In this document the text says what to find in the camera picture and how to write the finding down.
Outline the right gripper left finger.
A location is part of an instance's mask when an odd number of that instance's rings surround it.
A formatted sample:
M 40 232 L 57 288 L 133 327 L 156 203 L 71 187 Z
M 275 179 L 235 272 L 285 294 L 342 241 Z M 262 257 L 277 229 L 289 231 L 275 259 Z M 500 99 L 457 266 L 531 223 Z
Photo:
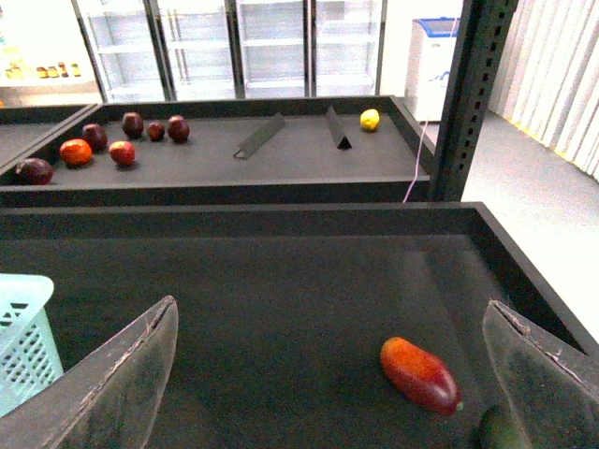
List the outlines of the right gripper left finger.
M 4 448 L 143 448 L 173 365 L 179 311 L 150 309 L 1 419 Z

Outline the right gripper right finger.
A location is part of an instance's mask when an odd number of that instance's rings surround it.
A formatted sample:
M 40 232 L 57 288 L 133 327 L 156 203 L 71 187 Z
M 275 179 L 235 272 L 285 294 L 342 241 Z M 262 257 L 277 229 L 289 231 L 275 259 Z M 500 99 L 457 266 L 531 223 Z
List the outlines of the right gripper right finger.
M 501 406 L 526 448 L 596 448 L 598 362 L 498 300 L 482 330 Z

